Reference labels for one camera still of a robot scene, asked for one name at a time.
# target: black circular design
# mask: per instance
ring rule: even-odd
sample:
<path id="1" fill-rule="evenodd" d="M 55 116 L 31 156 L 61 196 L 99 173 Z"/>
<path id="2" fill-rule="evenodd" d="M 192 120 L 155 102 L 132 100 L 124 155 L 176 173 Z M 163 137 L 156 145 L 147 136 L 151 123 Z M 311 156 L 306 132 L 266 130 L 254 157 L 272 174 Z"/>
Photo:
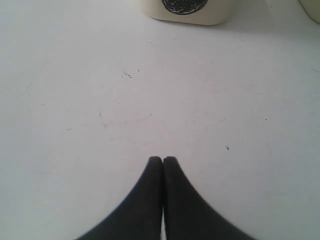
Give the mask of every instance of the black circular design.
<path id="1" fill-rule="evenodd" d="M 162 0 L 169 12 L 177 15 L 189 15 L 201 10 L 208 0 Z"/>

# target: white table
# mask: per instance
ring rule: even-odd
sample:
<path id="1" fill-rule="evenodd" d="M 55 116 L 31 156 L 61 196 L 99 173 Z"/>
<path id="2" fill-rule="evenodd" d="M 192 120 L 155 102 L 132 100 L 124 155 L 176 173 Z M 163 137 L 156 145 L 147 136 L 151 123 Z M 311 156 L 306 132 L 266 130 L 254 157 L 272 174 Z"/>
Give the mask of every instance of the white table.
<path id="1" fill-rule="evenodd" d="M 258 240 L 320 238 L 320 25 L 297 1 L 243 0 L 213 27 L 135 0 L 0 12 L 1 240 L 75 239 L 153 155 Z"/>

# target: black scribble pattern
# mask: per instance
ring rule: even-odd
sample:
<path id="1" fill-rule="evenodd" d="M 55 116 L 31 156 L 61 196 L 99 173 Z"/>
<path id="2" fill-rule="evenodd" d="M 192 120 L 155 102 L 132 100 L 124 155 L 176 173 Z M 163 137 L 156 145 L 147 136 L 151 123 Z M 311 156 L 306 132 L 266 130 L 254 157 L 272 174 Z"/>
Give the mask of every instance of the black scribble pattern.
<path id="1" fill-rule="evenodd" d="M 201 10 L 208 0 L 162 0 L 169 12 L 177 15 L 189 15 Z"/>

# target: white jar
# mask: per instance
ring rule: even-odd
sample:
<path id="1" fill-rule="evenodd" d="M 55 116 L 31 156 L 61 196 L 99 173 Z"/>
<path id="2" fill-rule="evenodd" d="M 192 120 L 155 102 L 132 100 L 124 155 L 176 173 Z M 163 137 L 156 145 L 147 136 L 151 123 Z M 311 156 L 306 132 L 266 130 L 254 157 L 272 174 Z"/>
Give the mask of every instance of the white jar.
<path id="1" fill-rule="evenodd" d="M 216 25 L 233 12 L 237 0 L 140 0 L 148 16 L 172 22 Z"/>
<path id="2" fill-rule="evenodd" d="M 320 24 L 320 0 L 300 0 L 311 19 Z"/>

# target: white container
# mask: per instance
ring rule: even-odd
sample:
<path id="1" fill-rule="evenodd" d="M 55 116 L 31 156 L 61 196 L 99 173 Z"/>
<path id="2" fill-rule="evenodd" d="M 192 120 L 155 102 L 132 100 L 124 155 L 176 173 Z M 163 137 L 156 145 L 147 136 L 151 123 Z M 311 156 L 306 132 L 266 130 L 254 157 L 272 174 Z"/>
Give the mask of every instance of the white container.
<path id="1" fill-rule="evenodd" d="M 311 19 L 320 24 L 320 0 L 300 0 Z"/>
<path id="2" fill-rule="evenodd" d="M 229 18 L 236 1 L 140 0 L 140 4 L 144 13 L 154 19 L 188 24 L 216 25 Z"/>

